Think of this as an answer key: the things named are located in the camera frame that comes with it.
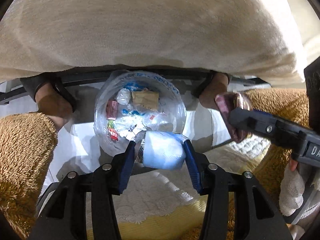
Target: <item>bare foot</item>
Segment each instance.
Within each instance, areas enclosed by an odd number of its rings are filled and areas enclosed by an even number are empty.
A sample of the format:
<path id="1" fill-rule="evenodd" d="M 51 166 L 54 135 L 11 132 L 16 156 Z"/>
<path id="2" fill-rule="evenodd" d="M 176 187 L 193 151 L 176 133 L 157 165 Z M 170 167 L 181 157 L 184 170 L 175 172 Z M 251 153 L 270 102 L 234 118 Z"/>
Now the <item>bare foot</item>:
<path id="1" fill-rule="evenodd" d="M 227 92 L 228 82 L 229 80 L 226 74 L 219 72 L 216 73 L 211 83 L 203 90 L 203 92 L 199 96 L 200 104 L 205 108 L 218 110 L 214 99 L 218 94 Z"/>
<path id="2" fill-rule="evenodd" d="M 59 95 L 50 83 L 44 84 L 36 93 L 39 112 L 46 114 L 59 131 L 71 118 L 72 106 Z"/>

